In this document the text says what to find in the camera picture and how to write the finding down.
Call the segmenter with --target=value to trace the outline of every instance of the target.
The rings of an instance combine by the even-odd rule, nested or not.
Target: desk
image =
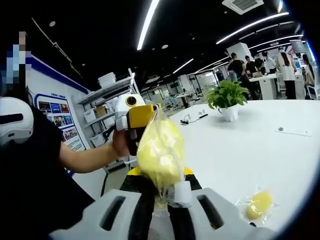
[[[202,110],[208,116],[189,125],[180,120]],[[279,204],[264,225],[280,231],[303,204],[319,166],[320,101],[256,100],[239,109],[239,119],[225,122],[207,104],[173,115],[184,137],[186,165],[203,188],[235,203],[257,186],[271,191]],[[279,127],[308,130],[310,136],[275,132]]]
[[[191,96],[192,95],[192,93],[185,93],[185,94],[181,94],[181,95],[178,95],[178,96],[176,96],[175,98],[186,98],[186,97],[189,97],[189,96]]]
[[[277,97],[277,89],[274,79],[277,78],[275,73],[261,77],[250,78],[250,82],[259,82],[262,99],[263,100],[274,100]]]
[[[295,95],[296,99],[305,99],[305,84],[304,78],[300,71],[297,71],[295,74]],[[263,100],[274,100],[277,96],[277,89],[274,82],[274,79],[277,79],[277,75],[275,73],[264,75],[261,77],[253,77],[250,78],[250,82],[259,82],[262,99]]]
[[[182,99],[182,104],[187,109],[189,107],[187,97],[189,97],[189,96],[192,96],[192,93],[181,94],[181,95],[176,96],[175,98],[176,99]]]

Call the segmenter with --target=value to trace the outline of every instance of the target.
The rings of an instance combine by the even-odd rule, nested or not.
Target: ceiling
[[[278,17],[216,45],[218,40],[237,29],[277,14],[279,0],[265,0],[264,5],[243,15],[221,2],[160,0],[140,51],[137,51],[137,45],[151,0],[78,2],[72,10],[57,4],[50,6],[45,14],[43,11],[34,13],[32,18],[71,59],[79,74],[36,27],[31,17],[27,19],[25,28],[27,45],[33,55],[90,90],[99,88],[99,77],[114,72],[117,79],[121,79],[129,74],[128,68],[135,72],[135,79],[141,89],[146,86],[147,80],[160,77],[150,83],[156,85],[164,76],[172,74],[190,59],[194,60],[176,74],[166,77],[164,83],[225,57],[226,48],[240,42],[239,38],[245,35],[274,24],[294,21],[291,15]],[[52,21],[55,21],[54,26],[50,26]],[[252,47],[293,35],[297,26],[298,23],[294,22],[273,27],[248,36],[241,42]],[[168,45],[168,48],[162,49],[163,45]],[[254,48],[251,53],[254,55],[255,51],[269,46],[266,44]]]

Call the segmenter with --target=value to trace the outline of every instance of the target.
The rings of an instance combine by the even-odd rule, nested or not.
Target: person's hand
[[[116,129],[114,130],[112,147],[119,157],[127,157],[130,155],[125,131],[117,131]]]

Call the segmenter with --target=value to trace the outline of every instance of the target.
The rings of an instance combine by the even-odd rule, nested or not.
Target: paper on table
[[[274,130],[276,133],[281,134],[292,134],[298,136],[311,137],[310,130],[305,129],[304,127],[292,127],[292,126],[280,126]]]

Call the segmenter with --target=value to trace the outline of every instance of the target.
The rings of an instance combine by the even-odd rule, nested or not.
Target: potted plant
[[[219,86],[212,86],[205,97],[211,109],[217,109],[227,122],[234,122],[238,119],[238,105],[247,102],[244,93],[248,89],[241,87],[237,81],[221,81]]]

